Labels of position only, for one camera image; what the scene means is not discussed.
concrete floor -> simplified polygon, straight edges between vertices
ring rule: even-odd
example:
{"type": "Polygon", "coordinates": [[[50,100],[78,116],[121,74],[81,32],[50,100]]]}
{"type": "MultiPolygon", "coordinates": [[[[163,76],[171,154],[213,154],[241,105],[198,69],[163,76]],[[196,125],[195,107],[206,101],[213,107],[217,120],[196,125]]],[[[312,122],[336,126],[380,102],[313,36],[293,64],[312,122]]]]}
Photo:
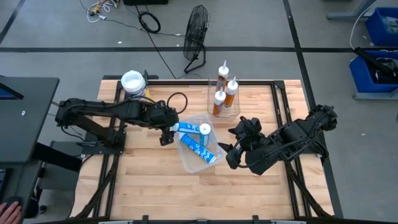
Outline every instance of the concrete floor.
{"type": "MultiPolygon", "coordinates": [[[[95,0],[82,2],[87,7],[95,0]]],[[[360,2],[290,0],[301,46],[349,47],[353,22],[328,21],[325,15],[350,11],[360,2]]],[[[0,30],[17,4],[15,0],[2,1],[0,30]]],[[[170,0],[166,6],[149,6],[149,10],[159,18],[162,32],[184,34],[190,12],[199,4],[211,14],[206,46],[294,46],[282,0],[170,0]]],[[[398,2],[379,0],[377,6],[398,7],[398,2]]],[[[137,18],[123,5],[105,14],[108,19],[139,26],[137,18]]],[[[152,36],[159,47],[183,46],[182,37],[152,36]]],[[[370,46],[362,22],[354,32],[353,44],[370,46]]],[[[88,23],[79,0],[26,0],[0,44],[0,74],[59,77],[55,101],[71,97],[95,100],[103,75],[122,75],[130,69],[146,69],[160,78],[172,78],[156,52],[2,52],[5,47],[152,47],[145,32],[114,22],[88,23]]],[[[176,76],[183,75],[187,61],[181,52],[162,52],[162,55],[176,76]]],[[[334,105],[339,116],[338,128],[326,133],[325,138],[344,217],[396,222],[398,155],[394,143],[398,132],[395,121],[398,104],[352,100],[356,89],[348,65],[354,57],[351,53],[304,53],[316,102],[334,105]]],[[[208,52],[207,64],[195,73],[207,77],[224,59],[241,78],[302,78],[295,52],[208,52]]],[[[73,138],[56,128],[53,117],[49,116],[39,141],[49,144],[52,140],[72,141],[73,138]]],[[[66,218],[72,198],[73,192],[45,191],[41,203],[48,205],[49,210],[38,219],[25,222],[66,218]]]]}

wooden tabletop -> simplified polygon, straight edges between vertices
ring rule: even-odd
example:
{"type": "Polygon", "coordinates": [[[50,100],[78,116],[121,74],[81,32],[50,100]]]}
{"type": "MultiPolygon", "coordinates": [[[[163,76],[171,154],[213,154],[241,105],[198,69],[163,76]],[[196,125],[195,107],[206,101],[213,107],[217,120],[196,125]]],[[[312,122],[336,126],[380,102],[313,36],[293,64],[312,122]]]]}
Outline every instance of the wooden tabletop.
{"type": "MultiPolygon", "coordinates": [[[[98,99],[113,102],[116,85],[117,80],[103,80],[98,99]]],[[[308,108],[300,80],[285,80],[285,85],[292,119],[305,118],[308,108]]],[[[166,100],[176,91],[188,96],[187,109],[179,115],[180,119],[198,113],[207,114],[207,89],[206,85],[149,87],[154,100],[166,100]]],[[[267,135],[278,128],[271,88],[241,85],[239,99],[240,115],[248,119],[259,118],[262,133],[267,135]]],[[[184,100],[179,96],[170,102],[177,111],[183,104],[184,100]]],[[[94,117],[94,120],[103,126],[109,125],[108,118],[94,117]]],[[[227,129],[238,124],[238,117],[232,121],[212,122],[221,142],[236,142],[227,129]]],[[[232,170],[225,159],[216,166],[189,174],[183,167],[176,143],[160,146],[160,131],[131,125],[126,131],[126,148],[119,160],[111,219],[141,220],[143,215],[149,215],[151,220],[249,220],[253,215],[265,220],[293,219],[282,162],[262,176],[252,174],[249,169],[232,170]]],[[[93,156],[81,168],[71,216],[80,212],[95,192],[102,157],[93,156]]],[[[301,155],[300,158],[307,188],[325,211],[333,213],[320,159],[314,154],[301,155]]],[[[107,192],[104,193],[100,214],[104,213],[107,192]]],[[[296,192],[300,214],[304,215],[297,188],[296,192]]]]}

black fan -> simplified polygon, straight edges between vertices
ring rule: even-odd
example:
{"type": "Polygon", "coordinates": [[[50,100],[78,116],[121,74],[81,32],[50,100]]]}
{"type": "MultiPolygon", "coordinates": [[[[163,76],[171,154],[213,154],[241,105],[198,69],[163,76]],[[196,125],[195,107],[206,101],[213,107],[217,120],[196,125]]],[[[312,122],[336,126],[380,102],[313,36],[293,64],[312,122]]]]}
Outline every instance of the black fan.
{"type": "Polygon", "coordinates": [[[206,31],[208,28],[208,13],[207,9],[200,6],[195,6],[192,10],[191,16],[188,21],[187,31],[184,40],[184,57],[191,62],[184,69],[185,73],[191,72],[206,63],[206,49],[203,45],[205,41],[206,31]],[[188,67],[198,59],[200,50],[203,49],[203,63],[188,70],[188,67]]]}

blue bin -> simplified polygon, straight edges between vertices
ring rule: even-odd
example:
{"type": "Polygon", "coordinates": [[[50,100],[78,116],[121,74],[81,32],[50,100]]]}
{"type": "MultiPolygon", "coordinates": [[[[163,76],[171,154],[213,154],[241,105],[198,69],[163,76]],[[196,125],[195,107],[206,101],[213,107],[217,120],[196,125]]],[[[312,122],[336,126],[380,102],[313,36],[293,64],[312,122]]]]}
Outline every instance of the blue bin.
{"type": "MultiPolygon", "coordinates": [[[[393,58],[398,60],[398,52],[386,52],[379,50],[367,50],[374,58],[393,58]]],[[[366,62],[361,57],[356,57],[350,65],[354,82],[358,93],[389,93],[398,88],[398,84],[377,84],[374,83],[366,62]]]]}
{"type": "Polygon", "coordinates": [[[388,33],[382,16],[398,18],[398,8],[396,7],[378,7],[373,15],[366,21],[369,35],[376,46],[398,46],[398,35],[388,33]]]}

computer monitor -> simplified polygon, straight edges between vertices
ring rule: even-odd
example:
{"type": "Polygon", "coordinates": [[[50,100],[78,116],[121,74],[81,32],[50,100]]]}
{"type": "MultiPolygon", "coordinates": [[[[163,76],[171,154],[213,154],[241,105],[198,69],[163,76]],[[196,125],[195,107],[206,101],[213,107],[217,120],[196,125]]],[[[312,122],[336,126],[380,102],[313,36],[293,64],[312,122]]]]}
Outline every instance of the computer monitor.
{"type": "Polygon", "coordinates": [[[0,100],[21,100],[23,98],[22,94],[0,83],[0,100]]]}

